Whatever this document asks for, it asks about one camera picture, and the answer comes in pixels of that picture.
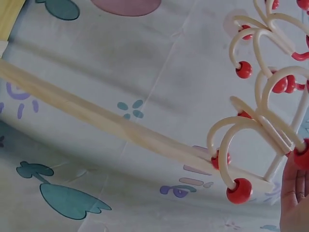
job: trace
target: white curved wire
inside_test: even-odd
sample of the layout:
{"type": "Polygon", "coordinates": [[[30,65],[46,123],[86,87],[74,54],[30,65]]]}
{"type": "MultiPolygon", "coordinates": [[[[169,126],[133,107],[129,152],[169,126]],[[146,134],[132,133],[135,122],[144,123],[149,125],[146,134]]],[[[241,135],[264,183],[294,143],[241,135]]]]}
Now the white curved wire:
{"type": "Polygon", "coordinates": [[[242,22],[246,22],[246,23],[249,23],[251,25],[254,25],[254,26],[257,26],[258,28],[263,28],[263,29],[269,29],[267,26],[265,26],[264,24],[260,23],[259,21],[253,19],[253,18],[250,18],[248,16],[245,16],[245,15],[236,15],[233,17],[234,19],[234,24],[236,24],[237,26],[242,26],[239,21],[242,21],[242,22]]]}
{"type": "Polygon", "coordinates": [[[304,150],[305,144],[303,140],[301,140],[296,132],[299,123],[301,121],[302,116],[304,115],[305,110],[302,107],[307,107],[309,105],[309,94],[306,92],[303,94],[302,101],[297,109],[297,113],[294,116],[291,127],[287,125],[279,116],[273,113],[268,108],[268,99],[270,93],[274,86],[280,81],[282,78],[290,75],[290,74],[300,74],[305,78],[309,79],[309,70],[298,67],[286,67],[275,74],[272,71],[275,71],[275,68],[268,67],[262,59],[261,51],[260,51],[260,38],[262,35],[267,36],[274,44],[276,44],[284,53],[292,56],[295,53],[295,45],[289,38],[279,29],[279,27],[275,24],[275,20],[283,20],[287,21],[301,30],[303,30],[309,36],[309,28],[302,24],[299,20],[282,13],[273,13],[272,5],[274,0],[266,1],[266,15],[262,12],[261,8],[258,5],[258,0],[253,0],[254,7],[258,12],[259,16],[265,23],[260,23],[259,21],[250,18],[245,15],[237,15],[234,17],[234,23],[239,27],[242,27],[240,22],[245,22],[250,25],[256,26],[256,28],[248,28],[242,29],[240,28],[240,32],[232,39],[230,47],[229,47],[229,58],[236,69],[240,69],[241,65],[235,59],[235,48],[236,44],[243,37],[252,34],[253,35],[253,48],[254,53],[257,58],[258,64],[261,68],[261,71],[257,75],[257,79],[255,81],[254,88],[254,96],[257,105],[257,109],[254,111],[250,106],[248,106],[241,99],[232,96],[230,97],[232,105],[235,109],[240,113],[241,111],[245,111],[248,113],[252,119],[234,116],[228,117],[220,120],[210,129],[207,135],[207,147],[210,150],[210,153],[213,157],[217,156],[217,151],[213,147],[213,138],[215,133],[223,126],[234,124],[225,134],[223,140],[221,141],[220,149],[219,149],[219,171],[222,176],[223,181],[227,185],[229,189],[234,189],[236,187],[236,183],[231,179],[228,173],[227,167],[227,152],[228,147],[231,143],[231,140],[235,136],[235,134],[242,129],[253,129],[257,131],[266,142],[268,142],[273,149],[277,152],[277,156],[273,161],[271,167],[266,173],[265,179],[268,181],[272,173],[275,172],[277,165],[280,163],[280,157],[287,152],[293,149],[292,147],[295,144],[295,147],[302,151],[304,150]],[[264,86],[262,91],[262,80],[264,76],[267,78],[267,83],[264,86]]]}
{"type": "Polygon", "coordinates": [[[208,131],[208,134],[207,134],[207,148],[208,148],[209,153],[211,154],[212,157],[214,157],[214,158],[217,157],[217,150],[214,149],[214,145],[213,145],[213,139],[214,139],[214,135],[216,134],[216,132],[224,126],[239,123],[239,122],[241,122],[242,119],[244,119],[244,117],[239,117],[239,116],[226,117],[226,118],[218,121],[217,123],[215,123],[210,128],[210,130],[208,131]]]}
{"type": "Polygon", "coordinates": [[[238,97],[231,96],[230,101],[238,113],[245,111],[251,116],[251,118],[257,119],[257,115],[254,110],[250,106],[248,106],[243,100],[239,99],[238,97]]]}
{"type": "Polygon", "coordinates": [[[253,49],[257,62],[259,63],[259,66],[261,67],[261,70],[263,71],[264,75],[267,76],[267,78],[270,78],[272,76],[272,72],[263,61],[260,51],[260,38],[262,35],[267,36],[270,40],[272,40],[276,44],[280,44],[281,40],[278,39],[278,36],[275,33],[265,29],[259,29],[258,31],[255,32],[253,36],[253,49]]]}
{"type": "Polygon", "coordinates": [[[260,18],[266,24],[267,23],[267,18],[265,16],[265,14],[263,13],[263,11],[261,10],[261,8],[259,7],[257,0],[253,0],[253,5],[254,5],[255,10],[259,14],[260,18]]]}
{"type": "Polygon", "coordinates": [[[232,64],[234,65],[236,69],[241,68],[241,65],[235,59],[235,48],[236,48],[237,42],[247,35],[254,34],[257,30],[258,29],[256,28],[248,28],[248,29],[242,30],[237,35],[235,35],[234,38],[232,39],[229,50],[228,50],[228,54],[229,54],[232,64]]]}
{"type": "Polygon", "coordinates": [[[223,179],[224,183],[227,185],[229,189],[234,189],[236,187],[235,182],[232,180],[230,174],[228,173],[228,167],[227,167],[227,151],[228,147],[235,136],[237,132],[243,129],[253,129],[256,132],[258,132],[268,143],[271,145],[276,152],[280,153],[280,149],[276,149],[276,145],[273,144],[272,138],[269,136],[269,134],[264,130],[263,126],[261,126],[259,123],[257,123],[254,120],[244,118],[245,120],[241,123],[237,123],[233,125],[225,134],[219,150],[219,171],[221,178],[223,179]]]}
{"type": "Polygon", "coordinates": [[[267,117],[269,121],[272,121],[273,124],[277,124],[278,127],[280,127],[282,131],[287,135],[287,137],[295,143],[296,148],[302,151],[306,148],[303,141],[299,139],[299,137],[295,134],[294,130],[289,125],[287,125],[280,117],[276,116],[276,114],[274,114],[268,109],[268,99],[271,90],[279,80],[291,74],[302,75],[305,78],[309,79],[309,70],[299,66],[290,66],[278,70],[269,78],[263,90],[261,108],[262,113],[265,115],[265,117],[267,117]]]}

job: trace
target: teal leaf print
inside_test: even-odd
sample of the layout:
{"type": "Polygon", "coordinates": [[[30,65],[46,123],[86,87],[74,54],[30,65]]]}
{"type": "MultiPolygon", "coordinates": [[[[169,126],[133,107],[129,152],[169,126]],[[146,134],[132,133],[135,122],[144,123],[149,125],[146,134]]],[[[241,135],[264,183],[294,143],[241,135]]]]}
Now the teal leaf print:
{"type": "Polygon", "coordinates": [[[117,107],[121,110],[128,110],[129,107],[127,104],[125,104],[124,102],[118,102],[117,107]]]}
{"type": "Polygon", "coordinates": [[[20,167],[16,168],[17,173],[23,177],[30,179],[33,176],[37,178],[38,180],[42,181],[43,183],[49,184],[47,180],[45,180],[43,177],[40,175],[45,175],[45,176],[52,176],[54,175],[54,171],[42,164],[37,164],[37,163],[32,163],[29,164],[26,161],[20,162],[20,167]]]}
{"type": "Polygon", "coordinates": [[[47,11],[61,20],[72,21],[80,15],[79,7],[71,0],[35,0],[35,2],[45,3],[47,11]]]}
{"type": "MultiPolygon", "coordinates": [[[[133,116],[137,117],[137,118],[143,118],[144,117],[144,113],[141,112],[140,110],[137,110],[138,108],[140,108],[142,105],[144,104],[143,100],[137,100],[135,101],[133,104],[132,104],[132,108],[134,109],[132,114],[133,116]]],[[[117,107],[118,109],[121,109],[121,110],[124,110],[124,111],[127,111],[129,110],[129,107],[126,103],[124,102],[118,102],[117,104],[117,107]]],[[[126,113],[124,114],[123,116],[125,119],[131,119],[131,114],[129,113],[126,113]]]]}
{"type": "Polygon", "coordinates": [[[133,115],[138,118],[143,118],[144,114],[139,110],[133,110],[133,115]]]}
{"type": "Polygon", "coordinates": [[[106,203],[87,193],[61,185],[41,184],[40,191],[45,201],[61,215],[82,220],[87,213],[100,214],[112,210],[106,203]]]}
{"type": "Polygon", "coordinates": [[[100,214],[103,210],[112,210],[105,202],[77,189],[62,185],[54,185],[45,180],[41,175],[52,176],[54,171],[42,164],[26,161],[20,162],[16,168],[17,173],[23,178],[35,177],[42,182],[40,192],[44,200],[59,214],[73,219],[82,220],[87,213],[100,214]]]}
{"type": "Polygon", "coordinates": [[[131,115],[130,115],[130,114],[125,114],[125,115],[124,115],[124,118],[127,119],[127,120],[129,120],[129,119],[131,118],[131,115]]]}
{"type": "Polygon", "coordinates": [[[265,226],[262,226],[260,228],[264,229],[264,230],[280,232],[280,229],[277,226],[273,226],[273,225],[265,225],[265,226]]]}
{"type": "Polygon", "coordinates": [[[144,104],[143,100],[137,100],[136,102],[133,103],[132,108],[137,109],[140,108],[144,104]]]}

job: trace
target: bed sheet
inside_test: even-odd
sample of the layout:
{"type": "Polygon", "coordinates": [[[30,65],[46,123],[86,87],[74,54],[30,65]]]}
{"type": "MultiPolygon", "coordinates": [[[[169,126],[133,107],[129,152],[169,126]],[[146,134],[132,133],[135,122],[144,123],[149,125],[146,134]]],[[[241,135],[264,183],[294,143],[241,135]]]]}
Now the bed sheet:
{"type": "Polygon", "coordinates": [[[189,204],[159,185],[66,157],[0,122],[3,232],[278,232],[277,207],[189,204]]]}
{"type": "MultiPolygon", "coordinates": [[[[236,114],[229,103],[231,95],[254,107],[255,78],[237,78],[228,58],[231,37],[237,32],[231,16],[241,12],[258,18],[251,1],[163,0],[141,17],[121,16],[108,1],[98,2],[66,1],[63,9],[67,10],[62,11],[57,1],[26,1],[3,58],[128,120],[202,150],[207,149],[211,126],[236,114]]],[[[282,3],[280,11],[307,20],[294,2],[282,3]]],[[[291,25],[281,28],[294,35],[299,50],[308,49],[303,32],[291,25]]],[[[263,56],[271,66],[299,65],[282,56],[271,42],[262,43],[263,56]]],[[[252,45],[242,42],[237,56],[253,64],[255,76],[259,68],[252,45]]],[[[272,96],[270,103],[291,122],[299,98],[299,93],[272,96]]],[[[156,184],[156,192],[164,197],[197,204],[203,204],[204,198],[228,203],[226,187],[218,177],[116,139],[4,81],[0,99],[1,120],[64,154],[156,184]]],[[[225,131],[218,132],[216,145],[225,131]]],[[[240,133],[230,153],[235,165],[260,175],[275,155],[252,131],[240,133]]],[[[273,192],[255,191],[252,203],[276,202],[281,173],[282,167],[273,192]]]]}

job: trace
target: finger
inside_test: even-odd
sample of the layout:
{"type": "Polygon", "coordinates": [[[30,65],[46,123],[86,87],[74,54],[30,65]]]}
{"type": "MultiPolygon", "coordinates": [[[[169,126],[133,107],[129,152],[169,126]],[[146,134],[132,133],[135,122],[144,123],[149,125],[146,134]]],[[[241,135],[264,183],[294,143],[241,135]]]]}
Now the finger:
{"type": "Polygon", "coordinates": [[[306,172],[305,175],[305,197],[309,194],[309,172],[306,172]]]}
{"type": "Polygon", "coordinates": [[[305,175],[306,171],[298,170],[296,176],[296,199],[300,203],[305,198],[305,175]]]}
{"type": "Polygon", "coordinates": [[[297,167],[293,153],[289,156],[283,170],[281,188],[281,213],[284,215],[297,205],[296,191],[297,167]]]}

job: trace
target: hand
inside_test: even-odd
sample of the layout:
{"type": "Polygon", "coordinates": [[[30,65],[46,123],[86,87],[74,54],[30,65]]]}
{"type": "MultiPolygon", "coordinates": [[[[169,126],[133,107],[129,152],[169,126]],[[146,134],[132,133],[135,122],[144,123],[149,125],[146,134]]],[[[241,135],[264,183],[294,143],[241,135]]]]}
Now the hand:
{"type": "Polygon", "coordinates": [[[291,152],[281,189],[281,232],[309,231],[309,172],[298,170],[291,152]]]}

